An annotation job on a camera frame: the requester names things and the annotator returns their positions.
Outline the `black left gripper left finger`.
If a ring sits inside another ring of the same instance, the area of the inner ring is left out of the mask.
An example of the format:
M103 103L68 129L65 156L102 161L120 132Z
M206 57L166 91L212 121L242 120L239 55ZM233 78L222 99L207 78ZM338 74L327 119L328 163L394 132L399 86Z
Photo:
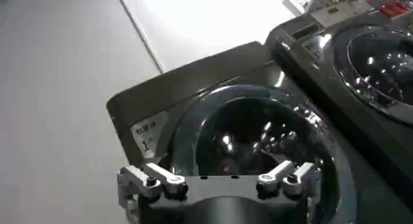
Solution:
M117 173L119 200L132 199L133 195L157 199L163 190L173 199L185 199L188 183L184 176L173 174L156 163L144 163L142 167L129 165Z

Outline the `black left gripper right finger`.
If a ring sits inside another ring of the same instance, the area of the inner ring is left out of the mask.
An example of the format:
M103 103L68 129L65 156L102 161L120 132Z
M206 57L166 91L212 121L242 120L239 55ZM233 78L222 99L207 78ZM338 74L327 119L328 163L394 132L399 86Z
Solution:
M321 197L321 169L311 162L296 167L291 160L284 160L267 173L259 174L256 189L261 197L277 194L280 190L288 197Z

